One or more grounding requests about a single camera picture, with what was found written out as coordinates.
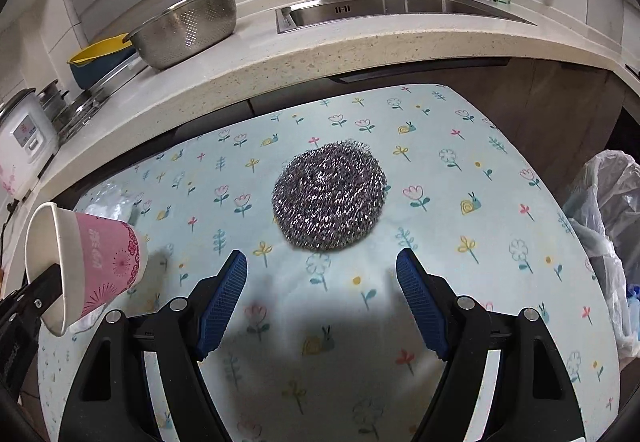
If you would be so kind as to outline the pink white paper cup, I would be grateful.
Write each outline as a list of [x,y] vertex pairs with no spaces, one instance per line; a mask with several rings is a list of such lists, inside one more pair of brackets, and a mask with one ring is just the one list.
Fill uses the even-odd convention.
[[30,218],[25,269],[32,282],[50,266],[60,268],[62,295],[43,313],[58,337],[81,318],[137,285],[148,264],[143,237],[132,225],[70,211],[53,202]]

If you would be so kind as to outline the steel wool scrubber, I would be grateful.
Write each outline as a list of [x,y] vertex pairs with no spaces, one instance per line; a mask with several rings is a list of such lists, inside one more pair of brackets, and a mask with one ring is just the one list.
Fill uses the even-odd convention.
[[369,145],[354,140],[307,150],[282,169],[273,217],[295,248],[342,250],[368,236],[386,201],[386,174]]

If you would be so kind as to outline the clear plastic wrap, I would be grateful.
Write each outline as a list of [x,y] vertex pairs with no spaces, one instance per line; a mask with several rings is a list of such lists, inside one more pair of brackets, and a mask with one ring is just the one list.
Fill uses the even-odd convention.
[[114,182],[104,182],[82,196],[74,210],[81,214],[135,225],[141,216],[143,199],[142,191],[130,190]]

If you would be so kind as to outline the trash bin with clear liner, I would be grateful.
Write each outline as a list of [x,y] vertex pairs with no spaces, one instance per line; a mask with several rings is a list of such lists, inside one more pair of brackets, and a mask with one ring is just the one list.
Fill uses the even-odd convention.
[[604,150],[582,166],[563,204],[600,285],[620,366],[639,356],[639,164]]

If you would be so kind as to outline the white rice cooker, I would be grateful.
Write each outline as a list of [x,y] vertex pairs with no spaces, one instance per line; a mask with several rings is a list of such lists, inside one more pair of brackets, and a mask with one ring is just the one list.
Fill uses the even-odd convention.
[[58,151],[58,132],[39,104],[34,88],[1,104],[1,187],[23,199]]

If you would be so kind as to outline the steel steamer rack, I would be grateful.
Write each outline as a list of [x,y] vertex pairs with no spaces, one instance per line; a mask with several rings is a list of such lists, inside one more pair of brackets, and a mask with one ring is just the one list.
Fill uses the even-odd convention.
[[108,100],[102,92],[93,94],[82,91],[72,104],[66,105],[51,120],[58,134],[58,144],[63,145],[77,134]]

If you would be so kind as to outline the yellow blue plastic basin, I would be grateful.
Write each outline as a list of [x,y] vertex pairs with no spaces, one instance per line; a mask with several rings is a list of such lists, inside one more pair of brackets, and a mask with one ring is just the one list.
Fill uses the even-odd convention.
[[136,49],[127,35],[121,34],[97,41],[72,56],[67,64],[82,90],[96,84],[112,69],[129,58]]

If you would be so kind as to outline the metal tray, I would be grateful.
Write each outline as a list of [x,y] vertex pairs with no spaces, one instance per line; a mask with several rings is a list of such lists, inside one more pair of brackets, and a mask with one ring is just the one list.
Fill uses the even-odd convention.
[[147,67],[148,64],[142,60],[140,54],[134,51],[88,87],[85,94],[87,98],[93,98],[96,102],[104,102]]

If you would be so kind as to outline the stainless steel sink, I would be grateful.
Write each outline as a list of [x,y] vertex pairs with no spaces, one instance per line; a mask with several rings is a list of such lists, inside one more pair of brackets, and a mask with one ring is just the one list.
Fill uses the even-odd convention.
[[529,24],[506,10],[475,0],[309,0],[276,9],[278,33],[357,17],[436,14],[469,15]]

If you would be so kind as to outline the stainless steel colander bowl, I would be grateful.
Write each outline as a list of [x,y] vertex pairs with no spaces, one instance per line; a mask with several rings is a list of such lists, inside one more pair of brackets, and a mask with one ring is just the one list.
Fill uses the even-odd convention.
[[157,70],[175,66],[230,37],[236,0],[181,0],[122,38]]

